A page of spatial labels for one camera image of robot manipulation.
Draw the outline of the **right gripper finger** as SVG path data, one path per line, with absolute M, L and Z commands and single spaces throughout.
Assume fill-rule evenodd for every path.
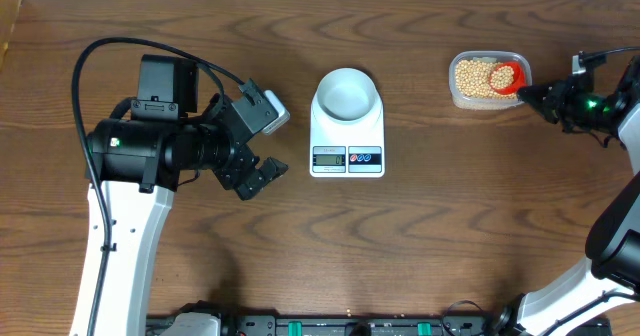
M 546 122 L 551 124 L 559 122 L 553 100 L 547 101 L 547 97 L 540 94 L 520 94 L 519 99 L 529 105 Z
M 524 86 L 518 89 L 517 96 L 521 101 L 543 101 L 553 86 L 553 82 Z

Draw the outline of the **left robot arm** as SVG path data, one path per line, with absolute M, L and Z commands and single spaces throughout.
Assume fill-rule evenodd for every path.
M 138 93 L 121 102 L 87 138 L 95 177 L 87 195 L 89 233 L 73 335 L 141 335 L 160 235 L 183 185 L 180 174 L 212 171 L 222 187 L 250 200 L 288 167 L 248 146 L 289 113 L 270 90 L 240 84 L 240 99 L 216 94 L 197 111 L 199 74 L 186 58 L 145 55 Z

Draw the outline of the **red measuring scoop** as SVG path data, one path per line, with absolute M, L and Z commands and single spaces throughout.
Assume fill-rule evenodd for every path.
M 494 70 L 497 67 L 501 66 L 501 65 L 509 65 L 514 69 L 514 71 L 515 71 L 515 81 L 510 87 L 508 87 L 508 88 L 506 88 L 504 90 L 498 90 L 498 91 L 495 91 L 489 84 L 489 86 L 491 87 L 491 89 L 493 91 L 495 91 L 496 93 L 501 94 L 501 95 L 509 95 L 509 94 L 516 93 L 519 88 L 524 87 L 526 85 L 526 74 L 525 74 L 522 66 L 518 62 L 511 61 L 511 62 L 502 63 L 502 64 L 497 65 L 494 68 Z

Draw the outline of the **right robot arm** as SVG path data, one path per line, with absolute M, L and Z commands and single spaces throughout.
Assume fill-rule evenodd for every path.
M 518 97 L 569 134 L 617 140 L 639 169 L 639 58 L 614 92 L 594 93 L 594 71 L 607 52 L 580 52 L 566 80 L 527 86 Z M 633 177 L 592 226 L 580 261 L 546 287 L 516 298 L 490 326 L 491 335 L 567 335 L 615 307 L 639 299 L 639 179 Z

